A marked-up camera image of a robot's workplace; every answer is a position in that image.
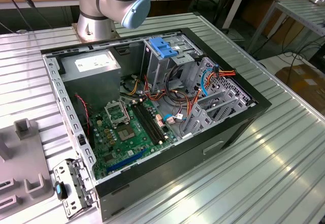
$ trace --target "yellow cable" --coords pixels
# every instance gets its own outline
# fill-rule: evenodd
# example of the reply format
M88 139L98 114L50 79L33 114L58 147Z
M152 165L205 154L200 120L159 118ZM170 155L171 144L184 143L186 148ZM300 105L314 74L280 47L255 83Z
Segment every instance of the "yellow cable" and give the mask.
M138 87L138 82L139 82L139 80L137 79L137 80L136 80L136 83L135 83L135 85L134 85L134 89L132 90L131 93L128 93L127 95L134 95L134 94L136 93L136 91L137 91L137 87Z

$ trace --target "ram slot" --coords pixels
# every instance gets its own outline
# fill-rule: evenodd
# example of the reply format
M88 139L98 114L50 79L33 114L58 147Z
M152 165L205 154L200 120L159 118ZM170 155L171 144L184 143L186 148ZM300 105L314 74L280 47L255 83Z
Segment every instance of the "ram slot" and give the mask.
M154 145L164 141L164 135L142 105L133 105L132 110Z

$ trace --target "blue cable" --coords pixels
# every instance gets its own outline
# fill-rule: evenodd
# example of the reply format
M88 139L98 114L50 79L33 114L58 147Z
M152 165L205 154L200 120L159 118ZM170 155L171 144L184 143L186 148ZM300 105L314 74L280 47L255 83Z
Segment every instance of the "blue cable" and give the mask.
M167 114L166 116L164 116L164 121L166 121L167 118L169 118L169 117L171 117L171 116L173 116L173 115L172 115L172 114Z
M206 69L206 70L203 72L202 77L201 77L201 88L202 88L202 91L203 91L203 93L205 94L205 96L208 96L208 93L207 93L207 91L205 90L205 87L204 87L204 76L205 76L205 74L206 74L207 72L212 71L212 70L213 70L212 68L208 68L208 69Z

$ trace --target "red cable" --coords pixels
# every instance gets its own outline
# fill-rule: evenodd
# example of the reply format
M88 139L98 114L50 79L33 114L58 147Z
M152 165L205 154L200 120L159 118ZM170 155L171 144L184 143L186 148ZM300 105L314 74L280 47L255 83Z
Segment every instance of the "red cable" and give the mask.
M90 126L89 126L89 115L88 115L87 105L86 105L86 103L84 102L84 100L79 95L75 94L75 97L77 97L82 102L83 107L85 108L85 111L86 111L86 119L87 119L87 135L89 137Z

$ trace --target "aluminum profile table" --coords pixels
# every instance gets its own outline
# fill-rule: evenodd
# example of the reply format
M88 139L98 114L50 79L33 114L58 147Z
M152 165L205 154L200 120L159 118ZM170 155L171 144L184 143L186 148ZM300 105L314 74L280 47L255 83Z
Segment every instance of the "aluminum profile table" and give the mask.
M251 52L252 48L255 47L259 36L276 9L280 10L284 16L275 24L275 28L272 29L270 34L278 29L286 16L289 16L316 34L320 36L325 35L325 27L323 24L325 19L325 7L318 6L308 0L274 1L253 35L248 45L247 52Z
M189 27L260 91L271 108L214 158L145 197L106 223L318 223L325 214L325 118L252 57L192 13L152 17L122 37ZM74 157L40 49L78 44L71 27L0 36L0 127L35 119L51 176ZM66 223L51 198L4 220ZM71 223L99 223L95 207Z

